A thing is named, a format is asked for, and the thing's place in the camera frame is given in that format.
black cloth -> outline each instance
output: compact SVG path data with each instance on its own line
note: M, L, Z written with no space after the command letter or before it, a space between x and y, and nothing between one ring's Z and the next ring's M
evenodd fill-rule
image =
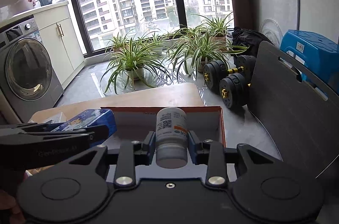
M241 45L241 46L248 47L248 49L245 52L235 55L235 58L241 55L249 55L249 56L257 57L259 44L262 41L268 41L269 43L272 43L262 33L259 33L254 30L241 29L238 26L234 27L232 36L233 36L232 45Z

blue package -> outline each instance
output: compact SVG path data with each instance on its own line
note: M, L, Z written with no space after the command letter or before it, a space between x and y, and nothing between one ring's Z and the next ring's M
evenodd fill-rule
M66 131L73 129L84 129L86 127L106 125L109 129L108 136L111 136L117 130L114 113L110 109L87 109L79 115L73 117L52 131ZM91 147L102 144L103 141L97 141L91 144Z

orange stripe on label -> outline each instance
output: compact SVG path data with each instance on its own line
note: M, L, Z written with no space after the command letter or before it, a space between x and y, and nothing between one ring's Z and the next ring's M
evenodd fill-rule
M187 133L188 131L186 129L184 129L183 127L180 127L180 126L174 126L174 129L179 129L185 133Z

step stool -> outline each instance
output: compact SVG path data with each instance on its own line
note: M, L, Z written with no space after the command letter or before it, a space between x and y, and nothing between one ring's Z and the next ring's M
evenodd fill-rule
M335 42L314 32L288 30L280 50L300 57L310 71L339 94L339 46Z

cabinet handle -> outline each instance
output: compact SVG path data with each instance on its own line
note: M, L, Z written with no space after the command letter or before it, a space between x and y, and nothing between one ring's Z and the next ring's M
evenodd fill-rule
M59 26L60 26L60 29L61 29L61 34L64 37L65 35L63 34L63 30L62 30L61 24L59 24Z
M61 35L61 32L60 32L60 28L59 28L59 24L57 24L57 30L58 30L58 33L59 33L59 37L62 38L62 35Z

